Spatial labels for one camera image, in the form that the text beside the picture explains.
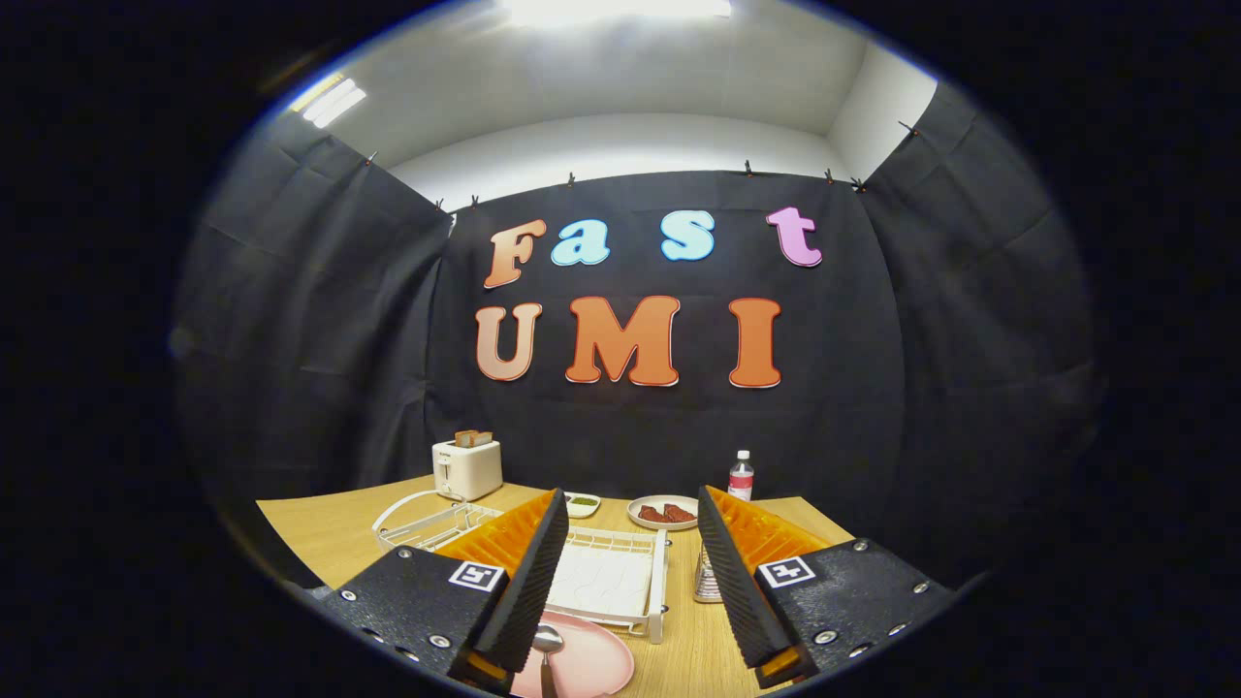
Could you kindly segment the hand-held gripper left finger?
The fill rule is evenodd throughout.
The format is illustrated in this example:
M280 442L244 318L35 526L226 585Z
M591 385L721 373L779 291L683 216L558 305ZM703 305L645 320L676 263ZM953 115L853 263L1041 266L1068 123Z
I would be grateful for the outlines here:
M527 662L568 527L563 491L545 491L434 551L393 546L320 609L406 664L506 694Z

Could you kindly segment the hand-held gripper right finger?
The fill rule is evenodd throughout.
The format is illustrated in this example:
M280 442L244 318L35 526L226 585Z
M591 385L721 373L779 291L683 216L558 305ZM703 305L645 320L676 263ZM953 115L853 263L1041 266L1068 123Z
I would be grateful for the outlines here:
M833 679L956 601L872 540L831 544L719 488L699 491L697 520L735 642L762 688Z

